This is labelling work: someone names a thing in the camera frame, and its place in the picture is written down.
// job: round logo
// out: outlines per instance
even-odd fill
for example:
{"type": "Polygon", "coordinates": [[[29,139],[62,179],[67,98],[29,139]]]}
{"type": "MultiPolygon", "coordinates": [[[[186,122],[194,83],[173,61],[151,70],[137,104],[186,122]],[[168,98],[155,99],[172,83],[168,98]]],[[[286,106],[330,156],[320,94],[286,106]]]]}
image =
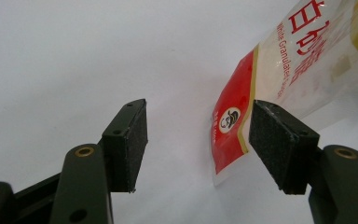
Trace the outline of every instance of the round logo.
{"type": "Polygon", "coordinates": [[[237,122],[240,117],[241,112],[237,107],[230,107],[222,115],[219,120],[219,130],[221,133],[228,133],[234,124],[237,122]]]}

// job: white background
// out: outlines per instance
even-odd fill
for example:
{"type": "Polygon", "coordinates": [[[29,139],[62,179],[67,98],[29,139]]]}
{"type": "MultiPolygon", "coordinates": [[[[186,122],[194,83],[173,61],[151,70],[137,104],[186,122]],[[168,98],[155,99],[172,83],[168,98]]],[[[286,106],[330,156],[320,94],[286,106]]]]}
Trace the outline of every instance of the white background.
{"type": "MultiPolygon", "coordinates": [[[[215,187],[209,146],[238,61],[295,3],[0,1],[0,181],[17,192],[57,174],[145,98],[149,144],[137,191],[112,194],[116,223],[312,223],[308,196],[278,191],[254,151],[215,187]]],[[[320,134],[358,149],[358,111],[320,134]]]]}

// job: brass screw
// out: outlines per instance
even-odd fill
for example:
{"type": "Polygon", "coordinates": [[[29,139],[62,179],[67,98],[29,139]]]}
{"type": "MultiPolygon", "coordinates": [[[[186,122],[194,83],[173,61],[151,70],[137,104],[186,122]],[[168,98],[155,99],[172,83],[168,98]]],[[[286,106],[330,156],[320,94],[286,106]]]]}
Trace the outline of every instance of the brass screw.
{"type": "Polygon", "coordinates": [[[92,153],[94,153],[93,147],[82,147],[75,152],[75,155],[78,157],[88,157],[92,153]]]}
{"type": "Polygon", "coordinates": [[[349,160],[357,159],[357,155],[353,151],[343,148],[343,147],[338,147],[338,148],[334,149],[334,152],[336,152],[336,154],[338,156],[343,157],[345,159],[349,159],[349,160]]]}

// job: panda logo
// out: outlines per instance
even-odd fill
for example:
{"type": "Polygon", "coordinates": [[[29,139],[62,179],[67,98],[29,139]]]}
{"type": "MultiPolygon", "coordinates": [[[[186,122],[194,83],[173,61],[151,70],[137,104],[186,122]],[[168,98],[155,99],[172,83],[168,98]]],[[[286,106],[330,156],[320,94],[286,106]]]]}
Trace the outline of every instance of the panda logo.
{"type": "Polygon", "coordinates": [[[231,107],[222,115],[219,123],[221,133],[228,133],[240,117],[241,112],[237,107],[231,107]]]}

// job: plastic bag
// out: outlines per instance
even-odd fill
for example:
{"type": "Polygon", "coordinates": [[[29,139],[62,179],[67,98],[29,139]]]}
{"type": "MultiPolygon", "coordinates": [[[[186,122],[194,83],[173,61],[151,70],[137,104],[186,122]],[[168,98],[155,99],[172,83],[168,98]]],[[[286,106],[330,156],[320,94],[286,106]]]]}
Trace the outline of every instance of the plastic bag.
{"type": "Polygon", "coordinates": [[[220,95],[211,129],[215,174],[252,149],[248,134],[254,99],[303,119],[356,88],[358,0],[300,1],[240,61],[220,95]]]}

